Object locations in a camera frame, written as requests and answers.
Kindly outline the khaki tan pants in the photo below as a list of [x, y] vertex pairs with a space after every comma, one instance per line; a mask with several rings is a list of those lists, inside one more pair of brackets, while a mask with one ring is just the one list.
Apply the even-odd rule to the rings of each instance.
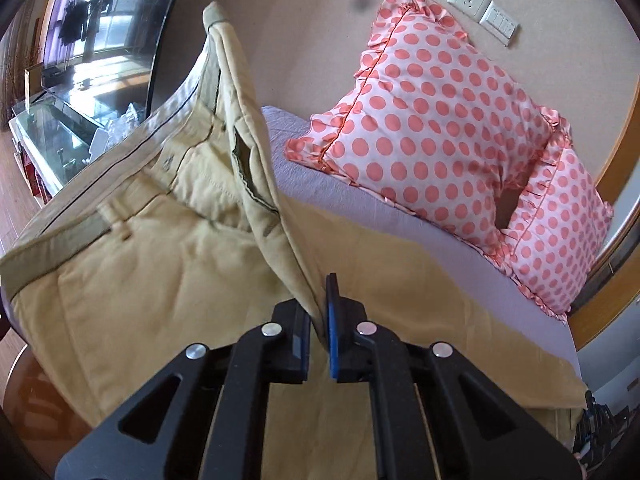
[[269, 389], [258, 479], [381, 479], [369, 386], [330, 374], [326, 278], [402, 341], [447, 341], [567, 451], [585, 386], [411, 240], [282, 194], [269, 130], [220, 6], [188, 78], [70, 181], [1, 261], [43, 370], [92, 430], [190, 344], [217, 349], [295, 299], [308, 377]]

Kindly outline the dark wooden chair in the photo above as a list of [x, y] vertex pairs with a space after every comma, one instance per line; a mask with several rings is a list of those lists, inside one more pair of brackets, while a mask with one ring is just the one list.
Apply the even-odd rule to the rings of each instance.
[[37, 477], [52, 479], [62, 457], [91, 427], [67, 404], [27, 342], [1, 381], [1, 420]]

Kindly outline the lavender bed sheet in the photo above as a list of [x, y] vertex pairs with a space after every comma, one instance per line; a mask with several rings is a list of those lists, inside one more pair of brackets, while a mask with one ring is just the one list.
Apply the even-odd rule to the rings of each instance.
[[420, 244], [473, 300], [544, 350], [567, 360], [576, 372], [580, 371], [568, 326], [545, 314], [482, 254], [437, 226], [388, 206], [360, 188], [290, 162], [284, 154], [285, 143], [305, 134], [309, 122], [275, 106], [263, 107], [262, 114], [269, 130], [272, 166], [281, 192], [366, 228]]

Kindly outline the polka dot pillow near door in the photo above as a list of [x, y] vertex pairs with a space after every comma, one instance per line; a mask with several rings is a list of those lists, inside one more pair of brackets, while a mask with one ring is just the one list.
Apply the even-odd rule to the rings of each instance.
[[586, 284], [614, 210], [573, 145], [570, 123], [544, 107], [551, 136], [518, 196], [503, 242], [490, 258], [518, 290], [561, 322]]

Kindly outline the polka dot pillow near television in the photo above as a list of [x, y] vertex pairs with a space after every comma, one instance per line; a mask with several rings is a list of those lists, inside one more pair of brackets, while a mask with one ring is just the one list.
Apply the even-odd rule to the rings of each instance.
[[559, 114], [537, 105], [433, 0], [384, 0], [355, 85], [289, 140], [291, 162], [361, 188], [485, 254]]

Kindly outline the clear plastic packaging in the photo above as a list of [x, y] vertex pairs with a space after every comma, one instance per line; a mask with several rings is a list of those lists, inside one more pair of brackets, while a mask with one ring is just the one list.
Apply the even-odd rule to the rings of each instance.
[[89, 145], [89, 158], [85, 160], [85, 163], [91, 164], [105, 152], [125, 140], [127, 136], [130, 136], [134, 129], [140, 125], [142, 112], [140, 106], [130, 103], [124, 114], [110, 119], [105, 127], [96, 128]]

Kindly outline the glass top tv stand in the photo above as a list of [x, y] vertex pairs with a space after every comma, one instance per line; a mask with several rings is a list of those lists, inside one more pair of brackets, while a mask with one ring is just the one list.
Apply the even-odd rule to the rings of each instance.
[[14, 139], [53, 197], [88, 165], [99, 124], [50, 92], [40, 92], [29, 103], [18, 102], [12, 112]]

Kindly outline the black flat television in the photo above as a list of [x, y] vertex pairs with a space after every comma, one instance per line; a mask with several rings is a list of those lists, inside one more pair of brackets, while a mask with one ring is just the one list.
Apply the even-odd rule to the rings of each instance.
[[42, 85], [99, 125], [151, 109], [163, 29], [175, 0], [50, 0]]

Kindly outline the white wall light switch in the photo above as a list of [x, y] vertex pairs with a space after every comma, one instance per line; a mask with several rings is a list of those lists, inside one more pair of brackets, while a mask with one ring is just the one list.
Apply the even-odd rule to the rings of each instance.
[[491, 1], [480, 18], [480, 26], [498, 39], [505, 47], [510, 47], [520, 28], [520, 23]]

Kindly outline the white wall power socket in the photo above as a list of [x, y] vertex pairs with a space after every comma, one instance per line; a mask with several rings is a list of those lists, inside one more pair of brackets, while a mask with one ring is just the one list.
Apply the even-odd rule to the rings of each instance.
[[490, 0], [447, 0], [447, 2], [478, 23], [487, 10]]

